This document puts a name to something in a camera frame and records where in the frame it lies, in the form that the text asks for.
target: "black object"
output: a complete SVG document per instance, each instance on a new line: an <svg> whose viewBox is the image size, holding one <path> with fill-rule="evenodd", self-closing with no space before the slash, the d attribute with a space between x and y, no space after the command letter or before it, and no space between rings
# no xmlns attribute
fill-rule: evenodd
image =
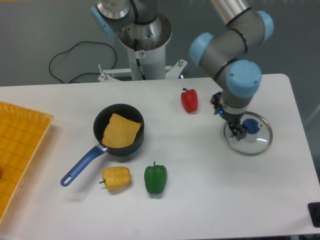
<svg viewBox="0 0 320 240"><path fill-rule="evenodd" d="M315 226L316 228L320 228L320 202L309 203L308 209L313 226Z"/></svg>
<svg viewBox="0 0 320 240"><path fill-rule="evenodd" d="M75 79L77 79L78 77L80 76L83 76L83 75L100 75L101 73L100 72L84 72L84 73L81 73L77 76L75 76L74 78L72 78L69 82L64 82L63 80L61 80L60 78L58 78L57 76L55 76L52 71L51 71L51 63L53 62L53 60L61 55L61 54L65 54L65 53L68 53L70 52L72 49L74 49L76 46L80 45L80 44L100 44L100 45L106 45L108 47L110 47L112 49L112 51L114 52L114 56L115 56L115 60L114 60L114 63L113 63L113 66L110 68L110 69L113 69L117 63L117 53L116 53L116 50L108 43L105 43L105 42L99 42L99 41L80 41L78 42L77 44L75 44L73 47L71 47L70 49L66 50L66 51L63 51L63 52L60 52L58 54L56 54L51 60L50 60L50 63L49 63L49 73L51 74L52 77L54 77L55 79L59 80L61 83L63 84L72 84L72 83L79 83L78 81L75 81Z"/></svg>
<svg viewBox="0 0 320 240"><path fill-rule="evenodd" d="M219 114L224 120L227 121L229 129L232 131L233 136L240 141L247 136L248 128L240 123L240 119L245 114L230 114L224 111L222 104L220 103L222 92L217 92L211 98L210 103L214 106L214 115Z"/></svg>
<svg viewBox="0 0 320 240"><path fill-rule="evenodd" d="M102 138L104 137L105 129L109 123L109 119L111 118L112 114L118 114L128 120L134 121L136 123L141 123L141 127L135 136L134 142L131 145L121 148L112 148L102 143ZM99 143L102 146L107 148L105 152L114 156L126 156L135 152L144 141L144 129L145 122L141 113L135 107L123 103L114 104L106 107L96 116L93 123L93 133L95 138L99 141Z"/></svg>
<svg viewBox="0 0 320 240"><path fill-rule="evenodd" d="M290 236L261 236L261 237L246 237L246 238L228 238L228 240L291 240L291 237Z"/></svg>

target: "gray floor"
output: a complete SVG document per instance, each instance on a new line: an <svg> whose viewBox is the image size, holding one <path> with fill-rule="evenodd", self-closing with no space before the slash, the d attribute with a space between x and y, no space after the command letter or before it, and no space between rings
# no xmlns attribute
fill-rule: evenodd
<svg viewBox="0 0 320 240"><path fill-rule="evenodd" d="M254 10L268 12L275 24L273 36L242 58L256 62L264 74L286 74L293 87L315 168L320 177L320 114L306 119L320 103L319 0L249 0ZM59 84L48 71L51 58L80 41L105 42L117 52L117 69L128 68L124 48L115 37L105 36L89 8L96 0L30 0L0 2L0 86ZM192 41L201 33L219 35L225 27L209 0L159 0L158 11L172 24L166 47L166 64L189 62L187 78L207 77L189 58ZM65 82L83 72L98 72L113 65L115 56L106 46L84 44L59 56L54 74ZM85 76L79 82L96 82Z"/></svg>

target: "black saucepan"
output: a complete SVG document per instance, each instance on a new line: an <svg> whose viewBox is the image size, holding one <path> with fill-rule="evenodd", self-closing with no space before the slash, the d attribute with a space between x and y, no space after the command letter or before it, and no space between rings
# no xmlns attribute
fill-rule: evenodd
<svg viewBox="0 0 320 240"><path fill-rule="evenodd" d="M109 123L112 114L118 114L136 123L141 123L141 127L136 134L134 142L126 147L112 148L102 143L104 131ZM95 118L93 123L93 133L99 144L94 146L81 160L61 179L62 186L68 186L88 164L96 157L107 152L114 156L126 156L135 152L144 141L145 122L141 113L133 106L127 104L114 104L103 109Z"/></svg>

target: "orange tray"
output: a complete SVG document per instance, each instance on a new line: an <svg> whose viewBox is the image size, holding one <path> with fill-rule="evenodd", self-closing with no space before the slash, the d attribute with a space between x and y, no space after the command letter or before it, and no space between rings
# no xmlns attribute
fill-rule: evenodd
<svg viewBox="0 0 320 240"><path fill-rule="evenodd" d="M47 113L0 101L0 221L27 175L53 118Z"/></svg>

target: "glass lid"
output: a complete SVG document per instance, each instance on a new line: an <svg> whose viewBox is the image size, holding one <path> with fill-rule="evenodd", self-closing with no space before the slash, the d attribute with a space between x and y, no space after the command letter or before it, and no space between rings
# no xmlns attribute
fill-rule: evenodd
<svg viewBox="0 0 320 240"><path fill-rule="evenodd" d="M269 148L273 133L263 117L254 112L246 111L241 118L241 124L248 128L248 133L240 141L233 135L227 122L223 127L225 140L234 150L247 156L256 156Z"/></svg>

